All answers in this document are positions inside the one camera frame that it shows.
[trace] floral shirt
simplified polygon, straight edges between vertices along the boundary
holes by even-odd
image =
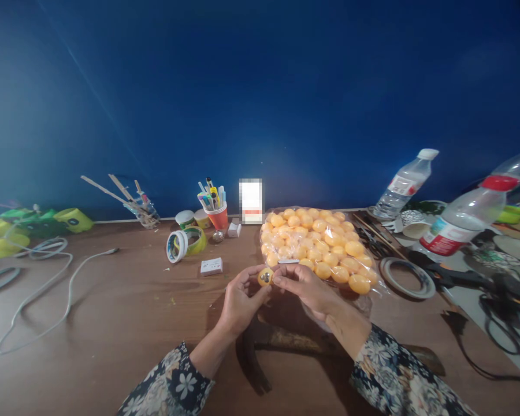
[[[447,384],[375,325],[356,357],[350,383],[387,415],[475,415]],[[149,372],[117,414],[198,415],[213,386],[213,380],[196,371],[183,342]]]

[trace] white bottle cap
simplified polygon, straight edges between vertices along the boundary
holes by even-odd
[[[418,153],[418,158],[420,159],[426,159],[426,160],[433,160],[435,159],[435,156],[439,154],[439,150],[435,149],[422,149],[420,150],[420,153]]]

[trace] ping pong ball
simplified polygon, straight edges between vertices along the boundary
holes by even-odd
[[[331,231],[336,232],[337,234],[345,235],[345,230],[341,226],[331,226]]]
[[[291,237],[292,231],[293,231],[293,229],[291,227],[286,226],[286,225],[282,225],[281,227],[279,227],[279,230],[278,230],[277,234],[281,238],[287,239],[287,238]]]
[[[266,258],[266,263],[268,263],[268,266],[273,267],[277,264],[279,261],[279,257],[275,253],[268,254],[268,257]]]
[[[320,216],[320,211],[318,211],[316,208],[310,208],[308,210],[308,215],[316,220]]]
[[[343,246],[332,247],[331,252],[335,254],[339,260],[343,260],[347,256]]]
[[[308,230],[301,226],[295,227],[294,231],[295,231],[295,235],[297,235],[299,237],[306,237],[306,235],[308,234]]]
[[[287,224],[289,224],[289,226],[298,226],[300,225],[300,218],[296,215],[293,215],[292,217],[289,217]]]
[[[262,231],[271,231],[273,230],[273,225],[271,222],[267,222],[262,226]]]
[[[364,254],[364,246],[360,242],[347,242],[347,244],[345,244],[345,251],[348,255],[358,257]]]
[[[366,295],[370,291],[370,282],[361,274],[352,274],[348,278],[348,285],[359,295]]]
[[[334,216],[325,217],[325,221],[331,225],[339,225],[339,220]]]
[[[329,278],[329,276],[331,276],[331,268],[326,263],[320,262],[316,264],[316,267],[314,268],[314,273],[319,278],[327,279]]]
[[[260,247],[260,250],[262,250],[263,255],[267,255],[272,250],[272,246],[267,243],[264,243],[262,247]]]
[[[306,255],[308,254],[308,251],[306,250],[306,247],[300,246],[296,250],[294,250],[293,257],[297,258],[298,260],[302,260],[306,258]]]
[[[291,218],[293,215],[295,215],[295,212],[291,208],[287,208],[285,211],[283,211],[283,218],[286,220]]]
[[[354,231],[354,225],[351,222],[343,221],[341,223],[341,226],[344,228],[345,231]]]
[[[314,224],[312,224],[312,228],[316,232],[324,232],[325,229],[328,227],[328,223],[324,220],[315,220]]]
[[[282,258],[291,258],[293,256],[293,250],[290,248],[290,247],[281,247],[278,252],[279,254],[279,258],[282,259]]]
[[[377,274],[372,269],[360,268],[358,274],[366,277],[370,282],[370,286],[375,286],[377,284]]]
[[[303,266],[306,266],[308,267],[310,270],[314,271],[314,263],[312,263],[310,260],[308,259],[302,259],[301,261],[299,261],[299,264],[302,264]]]
[[[322,239],[322,235],[319,232],[316,232],[316,231],[310,231],[306,236],[308,238],[311,238],[313,241]]]
[[[358,260],[360,263],[365,265],[366,267],[372,267],[374,262],[372,261],[372,258],[368,256],[367,254],[362,254],[360,256],[356,256],[356,260]]]
[[[343,214],[342,212],[335,213],[333,214],[333,216],[337,218],[339,221],[344,221],[346,218],[345,214]]]
[[[346,241],[358,241],[360,237],[354,231],[347,231],[344,235]]]
[[[345,257],[341,260],[341,266],[346,268],[351,273],[357,273],[360,268],[363,269],[361,264],[352,257]]]
[[[272,219],[270,220],[273,226],[282,226],[285,222],[283,218],[277,214],[272,215]]]
[[[348,271],[344,267],[334,266],[331,268],[331,277],[337,283],[347,283],[348,282]]]
[[[306,255],[308,257],[308,260],[311,262],[319,262],[322,260],[322,253],[316,248],[312,248],[311,250],[308,250],[308,254]]]
[[[329,246],[328,246],[327,243],[324,243],[324,242],[320,242],[320,241],[318,241],[318,242],[315,242],[314,245],[316,246],[316,248],[317,248],[320,252],[322,252],[322,253],[324,253],[324,254],[327,253],[327,252],[329,252]]]
[[[339,259],[335,254],[327,253],[326,255],[324,255],[324,263],[328,264],[330,267],[334,267],[337,266],[337,264],[339,263]]]
[[[285,245],[285,240],[282,239],[280,236],[275,236],[274,238],[272,238],[272,245],[275,248],[281,248]]]
[[[332,235],[326,234],[324,236],[324,240],[326,243],[328,243],[330,246],[340,246],[343,242],[343,239],[339,234],[333,233]]]
[[[263,243],[269,243],[271,241],[273,237],[273,234],[270,233],[270,232],[264,232],[262,233],[262,235],[260,236],[260,239],[262,240]]]
[[[300,223],[304,228],[310,228],[314,224],[314,219],[308,214],[304,214],[300,218]]]
[[[311,238],[305,237],[300,240],[300,245],[303,247],[306,247],[308,249],[311,249],[312,247],[314,247],[314,240]]]

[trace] plastic bag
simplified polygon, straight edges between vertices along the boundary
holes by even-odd
[[[270,267],[297,259],[339,289],[360,295],[389,293],[359,239],[346,213],[298,206],[268,211],[260,233]]]

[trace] small white box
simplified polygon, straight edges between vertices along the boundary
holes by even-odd
[[[205,260],[200,266],[200,274],[203,276],[210,276],[224,271],[224,264],[221,257],[212,260]]]
[[[239,219],[234,218],[233,221],[231,221],[231,224],[229,224],[229,228],[227,230],[227,236],[228,237],[239,237],[239,234],[241,234],[241,225],[239,224]]]

